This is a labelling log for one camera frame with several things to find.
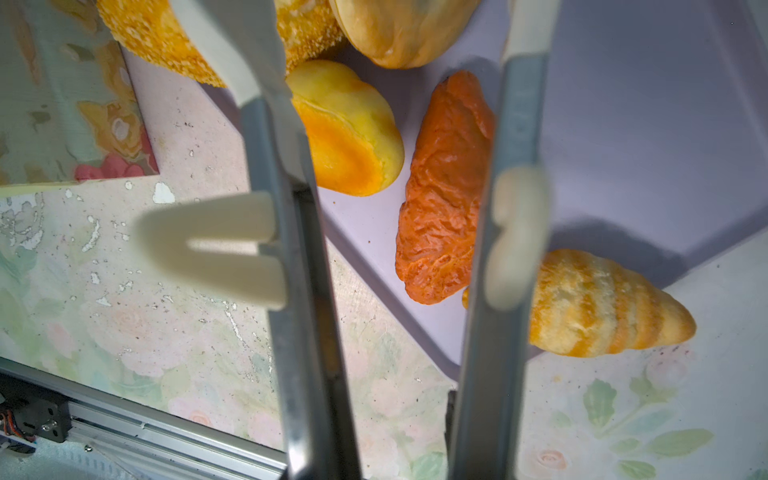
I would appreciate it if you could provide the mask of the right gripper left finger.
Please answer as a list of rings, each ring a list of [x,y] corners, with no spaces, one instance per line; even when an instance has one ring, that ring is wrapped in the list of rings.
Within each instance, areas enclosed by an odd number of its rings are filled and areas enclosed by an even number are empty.
[[[266,309],[287,475],[362,475],[308,137],[270,1],[171,10],[239,111],[250,191],[148,212],[135,240],[171,277]]]

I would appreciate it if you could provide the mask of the small yellow bun wedge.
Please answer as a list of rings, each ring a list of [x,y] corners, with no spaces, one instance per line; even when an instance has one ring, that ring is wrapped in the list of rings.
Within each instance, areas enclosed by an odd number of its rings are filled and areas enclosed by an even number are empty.
[[[411,69],[445,53],[465,30],[478,1],[333,0],[352,46],[378,66]]]

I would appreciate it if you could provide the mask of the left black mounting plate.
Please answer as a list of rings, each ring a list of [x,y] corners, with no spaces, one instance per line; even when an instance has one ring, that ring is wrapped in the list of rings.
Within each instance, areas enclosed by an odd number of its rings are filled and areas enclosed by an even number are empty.
[[[1,434],[24,441],[67,440],[72,428],[69,399],[58,393],[1,391]]]

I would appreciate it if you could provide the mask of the yellow orange round bun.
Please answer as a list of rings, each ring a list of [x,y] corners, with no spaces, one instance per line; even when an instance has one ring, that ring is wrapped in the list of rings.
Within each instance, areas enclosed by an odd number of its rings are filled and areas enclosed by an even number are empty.
[[[366,197],[388,188],[405,159],[393,111],[349,67],[312,60],[286,77],[308,136],[317,185]]]

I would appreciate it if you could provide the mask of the white green paper bag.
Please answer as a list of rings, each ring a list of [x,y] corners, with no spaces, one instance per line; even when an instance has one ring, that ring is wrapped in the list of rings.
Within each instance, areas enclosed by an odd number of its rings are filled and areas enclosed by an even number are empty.
[[[2,196],[158,172],[122,49],[96,3],[2,2]]]

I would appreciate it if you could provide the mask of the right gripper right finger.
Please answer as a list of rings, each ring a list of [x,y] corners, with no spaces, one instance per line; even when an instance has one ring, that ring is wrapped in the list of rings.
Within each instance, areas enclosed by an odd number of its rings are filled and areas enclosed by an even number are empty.
[[[511,479],[528,328],[549,243],[552,193],[539,154],[558,1],[511,1],[502,89],[472,267],[448,455],[451,479]]]

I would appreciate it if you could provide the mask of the lavender plastic tray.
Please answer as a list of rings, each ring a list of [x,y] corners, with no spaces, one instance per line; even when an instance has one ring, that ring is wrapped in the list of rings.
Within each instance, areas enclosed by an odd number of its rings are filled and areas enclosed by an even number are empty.
[[[387,100],[405,146],[388,188],[319,189],[328,240],[449,378],[460,294],[426,306],[395,273],[409,162],[435,86],[471,71],[497,111],[506,1],[483,1],[442,56],[414,69],[348,65]],[[554,192],[550,249],[614,260],[665,288],[767,227],[767,1],[564,1],[549,59],[540,155]]]

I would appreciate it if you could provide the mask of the aluminium front rail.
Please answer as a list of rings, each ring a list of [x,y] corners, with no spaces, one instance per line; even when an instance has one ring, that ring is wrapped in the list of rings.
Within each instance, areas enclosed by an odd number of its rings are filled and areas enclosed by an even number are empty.
[[[72,428],[63,443],[18,440],[39,465],[34,478],[284,479],[285,456],[124,398],[3,359],[1,391],[58,393],[69,399]]]

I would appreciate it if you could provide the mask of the reddish brown croissant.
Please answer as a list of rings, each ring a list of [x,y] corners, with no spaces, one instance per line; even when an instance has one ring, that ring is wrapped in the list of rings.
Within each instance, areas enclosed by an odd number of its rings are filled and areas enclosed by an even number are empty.
[[[399,211],[395,270],[408,296],[442,302],[471,279],[495,115],[478,78],[460,70],[436,86]]]

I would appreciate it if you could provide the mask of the sesame oval bread loaf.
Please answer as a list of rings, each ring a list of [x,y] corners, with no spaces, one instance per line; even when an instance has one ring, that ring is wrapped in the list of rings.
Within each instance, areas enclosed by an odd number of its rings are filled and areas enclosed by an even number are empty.
[[[346,37],[327,1],[276,1],[276,26],[286,70],[327,58]],[[100,17],[113,37],[143,60],[214,87],[225,83],[188,39],[167,1],[101,0]]]

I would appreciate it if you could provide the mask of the striped golden croissant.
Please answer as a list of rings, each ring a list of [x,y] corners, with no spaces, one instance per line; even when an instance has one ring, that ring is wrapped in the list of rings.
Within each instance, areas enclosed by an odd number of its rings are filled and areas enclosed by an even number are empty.
[[[574,249],[537,260],[527,343],[540,350],[594,358],[682,344],[696,331],[680,301],[613,260]]]

